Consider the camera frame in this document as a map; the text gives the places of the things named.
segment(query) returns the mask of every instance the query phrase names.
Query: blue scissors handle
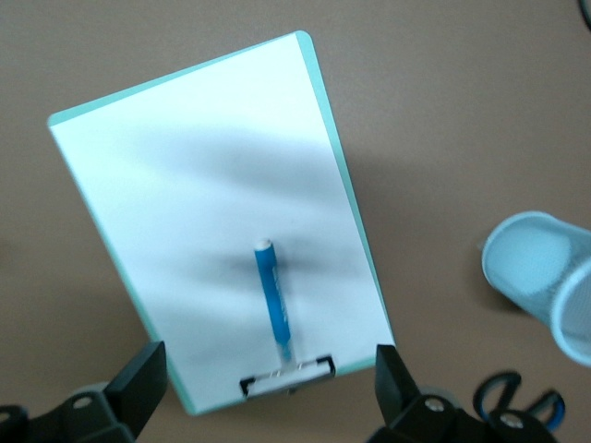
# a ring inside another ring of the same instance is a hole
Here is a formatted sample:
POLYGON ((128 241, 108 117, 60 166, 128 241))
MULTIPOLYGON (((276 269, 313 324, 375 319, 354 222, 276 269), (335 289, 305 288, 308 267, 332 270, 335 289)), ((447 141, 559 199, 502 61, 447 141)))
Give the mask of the blue scissors handle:
MULTIPOLYGON (((491 408, 491 411, 497 409, 509 409, 509 405, 520 385, 521 375, 514 371, 501 372, 487 378, 480 384, 472 400, 478 416, 485 422, 488 421, 488 411, 485 409, 484 403, 489 394, 498 386, 503 386, 502 392, 497 401, 497 405, 491 408)), ((539 399, 526 407, 524 412, 539 420, 538 417, 550 407, 552 408, 552 412, 549 418, 544 421, 540 420, 540 422, 542 422, 548 431, 551 432, 562 423, 566 412, 564 399, 558 391, 550 389, 544 392, 539 399)))

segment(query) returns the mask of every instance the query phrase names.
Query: scissors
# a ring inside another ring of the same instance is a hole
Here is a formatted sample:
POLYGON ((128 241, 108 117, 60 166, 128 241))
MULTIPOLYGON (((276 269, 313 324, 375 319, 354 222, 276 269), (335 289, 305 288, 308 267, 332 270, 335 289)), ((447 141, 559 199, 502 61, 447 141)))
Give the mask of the scissors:
MULTIPOLYGON (((509 409, 509 403, 513 399, 515 392, 521 385, 521 375, 518 372, 507 371, 496 374, 483 381, 474 394, 473 405, 476 413, 485 422, 488 421, 488 412, 485 409, 484 402, 490 393, 502 386, 501 396, 497 405, 491 409, 509 409)), ((554 389, 545 391, 536 401, 523 409, 524 413, 534 416, 539 420, 549 432, 554 431, 564 419, 566 406, 560 393, 554 389), (541 420, 540 415, 548 408, 551 408, 551 414, 548 418, 541 420)))

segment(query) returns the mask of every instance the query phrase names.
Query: scissors handle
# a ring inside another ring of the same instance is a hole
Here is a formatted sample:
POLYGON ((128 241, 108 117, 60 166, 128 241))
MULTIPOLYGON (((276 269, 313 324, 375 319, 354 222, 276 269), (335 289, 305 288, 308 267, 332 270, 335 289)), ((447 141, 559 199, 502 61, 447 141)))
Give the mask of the scissors handle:
MULTIPOLYGON (((472 403, 478 416, 485 422, 489 419, 488 411, 484 406, 485 400, 492 390, 501 385, 503 386, 501 396, 497 401, 497 405, 490 409, 491 411, 509 409, 509 405, 515 396, 515 392, 521 385, 521 375, 514 371, 501 372, 487 378, 480 384, 474 394, 472 403)), ((556 429, 564 419, 566 406, 560 393, 554 389, 550 389, 544 392, 542 396, 531 405, 524 408, 524 412, 534 416, 544 424, 548 431, 551 432, 556 429), (549 418, 544 421, 540 420, 539 416, 550 407, 552 408, 552 412, 549 418)))

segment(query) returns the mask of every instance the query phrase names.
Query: teal whiteboard frame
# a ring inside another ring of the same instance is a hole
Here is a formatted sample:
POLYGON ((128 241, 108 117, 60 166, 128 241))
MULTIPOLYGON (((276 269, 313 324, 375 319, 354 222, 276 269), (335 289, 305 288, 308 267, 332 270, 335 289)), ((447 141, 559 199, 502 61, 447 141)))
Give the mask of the teal whiteboard frame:
MULTIPOLYGON (((303 56, 304 62, 306 64, 306 68, 308 70, 309 80, 312 84, 312 87, 313 87, 313 90, 314 90, 314 93, 316 96, 316 100, 317 100, 318 106, 320 108, 322 120, 323 120, 326 132, 327 132, 329 140, 330 140, 334 159, 336 160, 339 174, 341 176, 343 186, 344 186, 344 189, 345 189, 348 201, 349 201, 349 205, 350 205, 351 211, 353 213, 353 216, 355 218, 355 223, 356 223, 356 228, 358 230, 358 235, 359 235, 361 242, 363 244, 363 248, 365 250, 365 255, 366 255, 366 258, 368 261, 368 265, 370 267, 371 274, 373 276, 373 280, 374 280, 377 292, 380 296, 380 302, 381 302, 381 307, 383 309, 384 316, 387 318, 386 308, 385 308, 385 304, 383 302, 383 296, 382 296, 381 289, 380 289, 380 283, 379 283, 377 272, 375 269, 375 265, 374 265, 374 262, 373 262, 373 259, 372 259, 371 253, 370 253, 368 239, 367 239, 366 232, 365 232, 363 222, 361 219, 361 214, 360 214, 359 208, 356 203, 356 197, 355 197, 355 192, 353 189, 353 184, 352 184, 349 172, 348 172, 343 147, 341 145, 341 142, 340 142, 340 139, 338 136, 336 124, 335 124, 333 116, 332 116, 332 110, 331 110, 331 106, 329 103, 329 98, 328 98, 326 89, 324 87, 324 83, 322 80, 322 74, 320 71, 320 65, 319 65, 315 50, 314 50, 313 42, 312 42, 312 39, 310 38, 310 36, 302 30, 296 31, 294 33, 294 35, 297 38, 299 48, 301 50, 301 54, 303 56)), ((143 83, 141 85, 137 85, 137 86, 129 88, 127 90, 119 91, 117 93, 108 95, 106 97, 97 99, 95 101, 81 104, 81 105, 73 107, 71 109, 64 110, 60 113, 53 114, 48 119, 48 126, 49 126, 50 130, 52 130, 52 132, 53 132, 53 129, 56 128, 57 126, 65 123, 65 122, 74 120, 84 114, 92 113, 93 111, 99 110, 105 106, 112 104, 112 103, 122 101, 122 100, 127 99, 131 96, 139 94, 143 91, 150 90, 156 86, 162 85, 162 84, 170 82, 172 80, 176 80, 176 79, 181 78, 187 74, 201 70, 205 67, 216 65, 224 60, 228 60, 228 59, 231 59, 237 55, 244 54, 249 51, 255 50, 257 48, 260 48, 260 47, 262 47, 266 44, 269 44, 271 42, 275 42, 275 41, 277 41, 281 38, 284 38, 284 37, 285 36, 279 37, 279 38, 273 39, 269 42, 264 42, 264 43, 249 47, 247 49, 237 51, 235 53, 216 58, 216 59, 211 60, 209 62, 205 62, 205 63, 199 64, 197 66, 192 66, 192 67, 183 69, 181 71, 175 72, 173 74, 170 74, 170 75, 167 75, 167 76, 164 76, 161 78, 156 78, 155 80, 148 81, 146 83, 143 83)), ((82 189, 80 189, 80 193, 86 199, 82 189)), ((134 305, 135 305, 136 309, 138 310, 147 331, 149 332, 149 334, 153 340, 161 340, 162 337, 159 336, 157 329, 152 324, 151 317, 145 311, 144 306, 141 303, 141 300, 139 300, 138 295, 136 294, 136 291, 133 288, 133 284, 129 281, 129 279, 127 278, 127 276, 125 274, 125 271, 124 271, 125 267, 123 266, 123 263, 118 261, 117 254, 114 253, 115 248, 113 245, 110 245, 108 235, 103 231, 99 217, 97 217, 96 214, 93 213, 92 208, 91 208, 91 204, 89 203, 89 201, 87 201, 87 205, 89 206, 90 213, 93 216, 93 219, 95 220, 97 228, 103 237, 103 241, 105 242, 107 248, 109 249, 109 251, 112 255, 112 258, 115 262, 115 265, 117 266, 117 268, 119 269, 119 271, 121 273, 122 279, 123 279, 124 283, 126 284, 129 294, 130 294, 132 300, 134 301, 134 305)), ((390 327, 390 324, 388 324, 388 326, 390 329, 390 335, 392 336, 392 329, 390 327)), ((367 360, 355 362, 354 364, 351 364, 351 365, 343 365, 341 367, 337 367, 337 375, 343 375, 343 374, 347 374, 350 372, 354 372, 359 369, 367 368, 367 367, 374 365, 374 363, 375 363, 375 360, 373 358, 369 358, 367 360)), ((180 381, 178 371, 176 370, 176 367, 175 367, 175 362, 171 361, 170 359, 169 359, 169 370, 170 370, 171 379, 175 383, 179 397, 180 397, 181 401, 184 403, 187 411, 189 413, 207 412, 207 411, 200 410, 198 407, 196 407, 196 405, 191 400, 190 396, 187 395, 187 392, 182 388, 183 384, 180 381)), ((210 408, 208 411, 213 410, 213 409, 219 409, 219 408, 228 406, 230 404, 235 404, 236 402, 240 402, 240 399, 237 399, 236 401, 233 401, 233 402, 228 402, 226 404, 216 405, 216 407, 210 408)))

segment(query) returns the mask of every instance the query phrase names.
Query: light blue pen holder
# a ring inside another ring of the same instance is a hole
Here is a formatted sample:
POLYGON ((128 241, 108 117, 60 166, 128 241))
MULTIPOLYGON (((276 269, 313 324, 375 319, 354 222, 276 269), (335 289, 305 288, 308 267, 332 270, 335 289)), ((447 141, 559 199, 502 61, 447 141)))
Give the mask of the light blue pen holder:
POLYGON ((488 237, 482 269, 564 353, 591 366, 591 232, 544 212, 513 215, 488 237))

